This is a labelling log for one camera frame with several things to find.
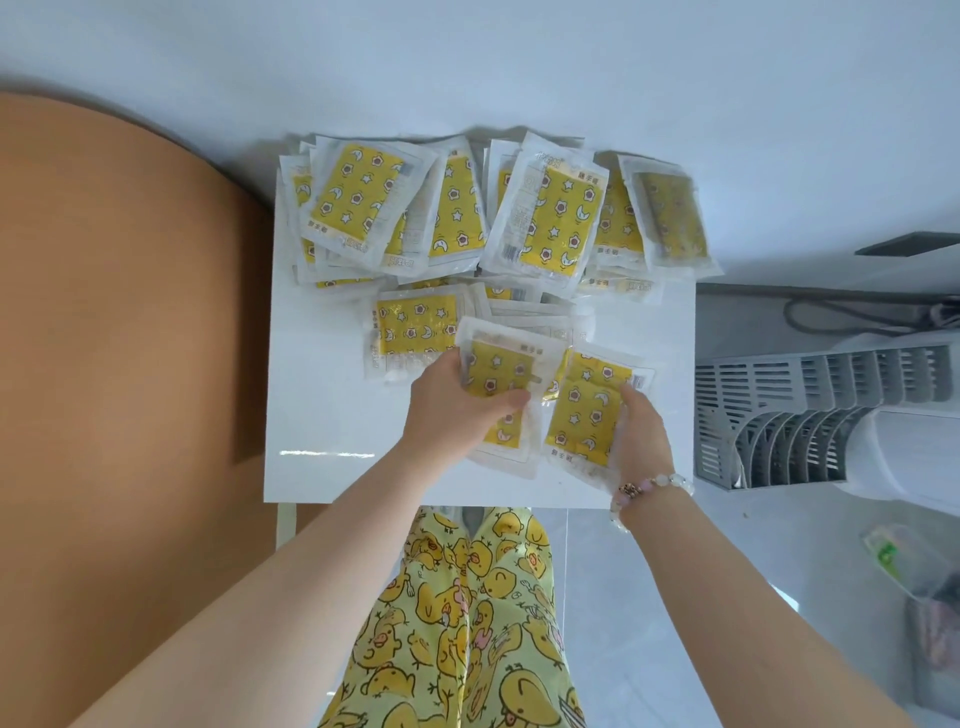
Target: black cord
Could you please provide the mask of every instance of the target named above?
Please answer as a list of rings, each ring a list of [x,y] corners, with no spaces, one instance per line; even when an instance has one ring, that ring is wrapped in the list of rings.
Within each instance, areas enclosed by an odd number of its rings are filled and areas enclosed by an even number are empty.
[[[842,313],[847,316],[851,316],[854,319],[860,319],[861,321],[870,321],[875,324],[883,324],[886,327],[898,327],[905,328],[907,330],[891,331],[889,328],[877,327],[814,328],[805,326],[797,321],[793,315],[793,309],[801,303],[817,306],[818,308],[825,308],[828,311],[835,311],[836,313]],[[858,311],[855,308],[850,308],[832,301],[808,301],[805,299],[794,299],[786,302],[786,304],[783,306],[783,319],[786,321],[786,324],[794,330],[799,331],[800,333],[809,333],[814,335],[831,334],[834,336],[856,336],[857,334],[861,333],[875,333],[879,334],[880,336],[903,336],[907,333],[929,331],[935,328],[930,325],[918,325],[917,322],[914,321],[899,321],[897,319],[887,318],[886,316],[877,316],[873,313],[865,313],[863,311]]]

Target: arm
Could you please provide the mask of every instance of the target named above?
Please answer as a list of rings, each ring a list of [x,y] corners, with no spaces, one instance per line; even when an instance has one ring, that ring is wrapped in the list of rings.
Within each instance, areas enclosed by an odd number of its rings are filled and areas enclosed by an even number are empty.
[[[623,481],[672,474],[660,415],[643,395],[623,395]],[[684,490],[645,493],[620,517],[724,726],[913,725],[780,598]]]
[[[528,392],[472,397],[460,353],[414,382],[403,436],[290,544],[115,685],[75,726],[271,725],[318,717],[423,494]]]

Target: white table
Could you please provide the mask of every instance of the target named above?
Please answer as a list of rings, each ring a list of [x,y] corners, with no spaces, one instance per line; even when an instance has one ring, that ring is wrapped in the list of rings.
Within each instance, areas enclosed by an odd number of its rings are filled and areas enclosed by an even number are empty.
[[[296,286],[274,249],[264,500],[329,503],[394,444],[410,388],[363,379],[358,302],[327,303]],[[651,399],[666,422],[680,473],[693,476],[695,284],[667,285],[660,306],[599,302],[594,341],[639,354],[657,369]],[[544,412],[544,428],[549,423]],[[610,497],[540,463],[536,480],[460,463],[431,488],[429,505],[608,508]]]

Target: leg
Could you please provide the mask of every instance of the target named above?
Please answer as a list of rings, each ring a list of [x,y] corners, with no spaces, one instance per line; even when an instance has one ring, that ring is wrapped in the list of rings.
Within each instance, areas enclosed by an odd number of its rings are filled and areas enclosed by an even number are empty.
[[[584,726],[557,628],[553,558],[540,522],[527,508],[491,509],[470,545],[468,565],[477,597],[470,605],[464,725]]]
[[[396,579],[376,600],[323,728],[459,724],[469,594],[466,531],[430,508],[414,518]]]

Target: beaded bracelet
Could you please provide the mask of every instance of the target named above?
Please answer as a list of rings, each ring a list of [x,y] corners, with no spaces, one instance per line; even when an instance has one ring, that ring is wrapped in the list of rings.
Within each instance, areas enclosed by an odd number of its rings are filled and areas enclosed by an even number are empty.
[[[654,478],[641,480],[639,483],[624,483],[613,492],[613,498],[610,503],[610,520],[616,523],[621,530],[626,531],[626,526],[623,525],[623,522],[619,518],[620,511],[623,510],[624,506],[644,493],[650,493],[658,487],[665,488],[668,485],[683,488],[689,494],[693,495],[693,483],[679,473],[657,475],[657,477]]]

